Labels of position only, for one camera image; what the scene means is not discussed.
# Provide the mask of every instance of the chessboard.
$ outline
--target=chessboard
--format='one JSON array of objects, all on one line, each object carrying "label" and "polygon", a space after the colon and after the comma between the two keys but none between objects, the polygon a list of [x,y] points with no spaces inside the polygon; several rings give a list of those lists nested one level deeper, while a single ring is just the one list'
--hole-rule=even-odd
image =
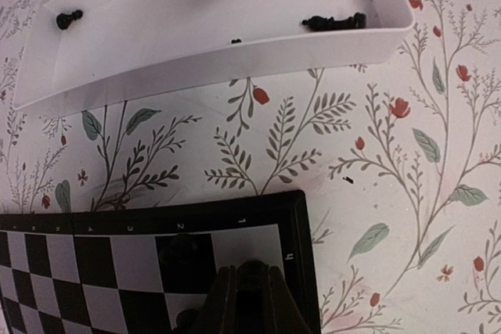
[{"label": "chessboard", "polygon": [[319,332],[303,192],[0,216],[2,309],[12,334],[169,333],[179,313],[201,309],[220,267],[247,260],[278,266]]}]

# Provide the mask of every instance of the red flower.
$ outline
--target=red flower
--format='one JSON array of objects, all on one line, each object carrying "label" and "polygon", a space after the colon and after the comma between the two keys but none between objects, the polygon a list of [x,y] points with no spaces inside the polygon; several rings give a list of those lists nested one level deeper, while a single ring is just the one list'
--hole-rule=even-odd
[{"label": "red flower", "polygon": [[440,38],[442,36],[442,31],[438,27],[433,27],[433,34]]},{"label": "red flower", "polygon": [[373,296],[370,298],[370,306],[375,307],[379,303],[379,299],[381,295],[379,293],[373,293]]},{"label": "red flower", "polygon": [[420,11],[423,10],[423,2],[421,0],[409,0],[410,6],[413,7],[414,9],[420,9]]},{"label": "red flower", "polygon": [[437,277],[437,280],[439,282],[441,282],[442,279],[443,279],[444,282],[448,282],[448,281],[450,281],[450,275],[454,271],[454,267],[451,266],[450,268],[447,268],[447,264],[446,264],[440,271],[442,272],[442,275],[440,275],[439,277]]},{"label": "red flower", "polygon": [[484,260],[482,260],[482,257],[478,256],[477,258],[474,259],[473,261],[473,266],[475,266],[475,270],[480,272],[484,270]]},{"label": "red flower", "polygon": [[358,150],[363,150],[363,148],[366,146],[366,142],[363,141],[363,138],[359,137],[355,140],[355,146]]},{"label": "red flower", "polygon": [[88,180],[88,175],[85,173],[85,170],[82,168],[81,173],[78,174],[78,181],[80,182],[80,186],[83,187],[87,180]]},{"label": "red flower", "polygon": [[252,95],[254,96],[254,99],[262,105],[269,102],[268,94],[266,94],[266,92],[261,88],[254,88]]},{"label": "red flower", "polygon": [[468,74],[468,68],[466,68],[466,66],[457,66],[456,73],[463,82],[468,82],[471,79],[471,76]]},{"label": "red flower", "polygon": [[41,198],[41,205],[45,208],[48,209],[50,207],[50,198],[45,195]]},{"label": "red flower", "polygon": [[398,119],[403,119],[410,114],[409,103],[404,101],[402,98],[397,98],[395,101],[395,106],[390,105],[390,111]]}]

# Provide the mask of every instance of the white plastic box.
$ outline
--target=white plastic box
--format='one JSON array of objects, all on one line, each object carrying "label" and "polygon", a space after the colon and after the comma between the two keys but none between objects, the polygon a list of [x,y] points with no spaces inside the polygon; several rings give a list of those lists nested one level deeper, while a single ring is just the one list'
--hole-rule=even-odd
[{"label": "white plastic box", "polygon": [[[59,13],[81,9],[67,31]],[[367,15],[367,29],[312,33],[311,16]],[[16,86],[17,109],[66,115],[204,84],[382,63],[414,24],[407,0],[48,0]],[[231,45],[232,39],[243,43]]]}]

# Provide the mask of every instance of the table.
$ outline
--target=table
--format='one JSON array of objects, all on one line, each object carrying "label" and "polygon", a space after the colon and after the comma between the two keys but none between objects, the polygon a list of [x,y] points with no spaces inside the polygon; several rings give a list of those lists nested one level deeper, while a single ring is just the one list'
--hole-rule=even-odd
[{"label": "table", "polygon": [[1,0],[2,210],[303,189],[324,333],[501,332],[501,0],[409,2],[417,24],[379,66],[52,119],[11,107],[39,0]]}]

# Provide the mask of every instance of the white square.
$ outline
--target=white square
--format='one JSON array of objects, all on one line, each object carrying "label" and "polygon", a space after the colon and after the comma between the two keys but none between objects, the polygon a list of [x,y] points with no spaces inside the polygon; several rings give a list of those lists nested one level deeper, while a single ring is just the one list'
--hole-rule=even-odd
[{"label": "white square", "polygon": [[108,332],[127,332],[118,290],[87,285],[82,287],[92,327]]},{"label": "white square", "polygon": [[54,317],[61,317],[52,279],[32,274],[31,284],[33,285],[33,293],[34,299],[37,302],[37,309],[40,312],[50,314]]},{"label": "white square", "polygon": [[167,312],[169,314],[169,322],[171,327],[175,328],[175,319],[183,311],[194,309],[200,311],[204,306],[207,295],[197,295],[189,293],[166,293],[165,303],[167,304]]},{"label": "white square", "polygon": [[52,277],[61,281],[80,283],[72,235],[47,236]]},{"label": "white square", "polygon": [[41,327],[40,316],[38,311],[25,305],[20,304],[21,314],[23,315],[26,332],[44,332]]},{"label": "white square", "polygon": [[29,273],[30,268],[28,267],[24,233],[7,232],[7,234],[9,234],[9,253],[12,268]]},{"label": "white square", "polygon": [[283,272],[277,224],[216,231],[211,235],[218,270],[223,266],[235,265],[238,268],[246,261],[260,260],[270,266],[278,266]]},{"label": "white square", "polygon": [[13,270],[0,265],[0,282],[2,283],[2,294],[13,301],[17,299],[16,285],[14,285]]},{"label": "white square", "polygon": [[71,321],[63,321],[64,331],[71,334],[92,334],[91,328]]},{"label": "white square", "polygon": [[154,236],[115,236],[111,249],[118,289],[164,292]]}]

